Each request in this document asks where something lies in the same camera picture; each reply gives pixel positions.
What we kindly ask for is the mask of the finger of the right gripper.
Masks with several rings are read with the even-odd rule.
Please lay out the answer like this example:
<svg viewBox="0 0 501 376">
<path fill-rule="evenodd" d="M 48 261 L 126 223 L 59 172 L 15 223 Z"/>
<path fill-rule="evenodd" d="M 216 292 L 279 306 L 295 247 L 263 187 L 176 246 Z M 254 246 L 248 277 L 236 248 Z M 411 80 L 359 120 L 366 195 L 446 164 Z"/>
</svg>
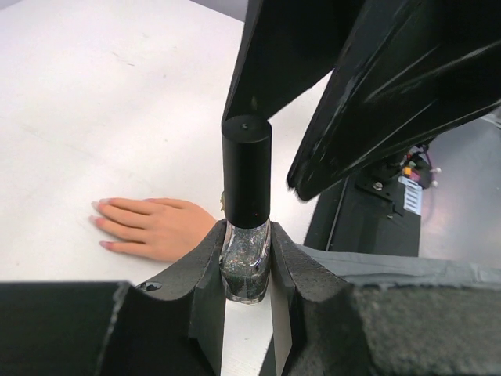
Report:
<svg viewBox="0 0 501 376">
<path fill-rule="evenodd" d="M 249 1 L 224 121 L 269 119 L 332 71 L 363 1 Z"/>
<path fill-rule="evenodd" d="M 292 164 L 308 201 L 500 105 L 497 1 L 366 1 Z"/>
</svg>

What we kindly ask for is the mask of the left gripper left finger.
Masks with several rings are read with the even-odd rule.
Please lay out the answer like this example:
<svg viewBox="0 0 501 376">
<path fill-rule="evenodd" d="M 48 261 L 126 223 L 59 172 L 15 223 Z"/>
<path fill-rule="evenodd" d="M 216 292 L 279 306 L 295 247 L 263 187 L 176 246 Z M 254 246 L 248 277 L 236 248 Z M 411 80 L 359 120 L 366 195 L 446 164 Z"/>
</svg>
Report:
<svg viewBox="0 0 501 376">
<path fill-rule="evenodd" d="M 218 222 L 194 251 L 139 286 L 2 284 L 2 374 L 220 374 L 225 230 Z"/>
</svg>

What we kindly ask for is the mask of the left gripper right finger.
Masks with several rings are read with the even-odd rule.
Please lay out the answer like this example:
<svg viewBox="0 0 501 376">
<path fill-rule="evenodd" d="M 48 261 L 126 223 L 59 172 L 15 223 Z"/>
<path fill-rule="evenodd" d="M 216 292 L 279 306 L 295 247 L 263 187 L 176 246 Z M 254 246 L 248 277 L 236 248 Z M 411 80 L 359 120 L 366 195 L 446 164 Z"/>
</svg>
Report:
<svg viewBox="0 0 501 376">
<path fill-rule="evenodd" d="M 497 375 L 500 289 L 351 284 L 271 225 L 279 375 Z"/>
</svg>

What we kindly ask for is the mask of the mannequin hand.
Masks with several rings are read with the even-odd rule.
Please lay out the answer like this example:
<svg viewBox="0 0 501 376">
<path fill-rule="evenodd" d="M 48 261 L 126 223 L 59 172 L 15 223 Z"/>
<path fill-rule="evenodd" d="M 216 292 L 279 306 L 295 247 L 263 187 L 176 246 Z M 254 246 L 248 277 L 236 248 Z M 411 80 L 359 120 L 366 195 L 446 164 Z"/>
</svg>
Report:
<svg viewBox="0 0 501 376">
<path fill-rule="evenodd" d="M 162 262 L 176 262 L 195 249 L 216 219 L 190 201 L 171 198 L 107 198 L 93 203 L 91 222 L 113 237 L 100 245 L 108 251 Z"/>
</svg>

